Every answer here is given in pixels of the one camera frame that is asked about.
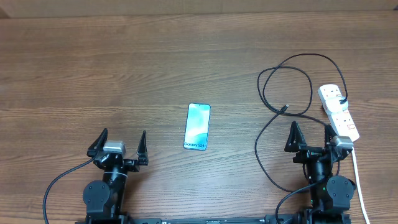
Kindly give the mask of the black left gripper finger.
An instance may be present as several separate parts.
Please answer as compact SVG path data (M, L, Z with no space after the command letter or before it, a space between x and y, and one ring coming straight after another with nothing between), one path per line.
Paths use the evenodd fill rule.
M147 146L146 146L146 131L143 131L138 149L137 149L137 155L138 155L138 163L140 166L147 166L149 163L149 158L147 154Z
M104 128L99 137L90 145L87 150L88 157L95 157L95 155L103 150L104 144L108 138L108 129Z

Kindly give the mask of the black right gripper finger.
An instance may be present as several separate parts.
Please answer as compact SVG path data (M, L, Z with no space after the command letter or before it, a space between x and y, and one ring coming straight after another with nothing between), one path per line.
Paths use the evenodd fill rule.
M335 130L330 124L325 126L325 147L330 144L331 140L337 136Z
M293 121L290 127L290 133L284 147L285 152L299 152L307 147L307 142L300 129L298 122Z

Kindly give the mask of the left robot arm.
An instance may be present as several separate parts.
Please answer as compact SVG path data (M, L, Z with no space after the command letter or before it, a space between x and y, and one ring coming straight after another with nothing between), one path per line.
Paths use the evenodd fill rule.
M85 223L134 222L127 212L122 211L122 205L128 173L138 172L141 166L149 163L145 132L137 148L137 159L126 159L125 154L124 142L109 140L107 129L103 129L88 148L87 156L103 171L103 178L90 182L83 191Z

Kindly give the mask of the blue Samsung Galaxy smartphone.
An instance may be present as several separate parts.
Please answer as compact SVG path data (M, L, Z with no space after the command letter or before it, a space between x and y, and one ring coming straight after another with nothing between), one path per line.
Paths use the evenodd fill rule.
M185 149L205 151L208 145L208 132L211 106L190 103L187 111L187 122L183 147Z

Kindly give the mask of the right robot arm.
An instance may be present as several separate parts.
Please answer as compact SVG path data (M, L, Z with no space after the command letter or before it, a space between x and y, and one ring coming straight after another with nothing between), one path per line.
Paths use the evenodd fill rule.
M308 186L292 192L310 192L311 207L292 215L289 223L350 223L344 212L349 210L356 184L341 175L333 174L333 165L344 160L353 151L353 141L339 136L330 125L325 126L325 145L308 146L305 137L294 121L284 151L294 152L293 162L306 169Z

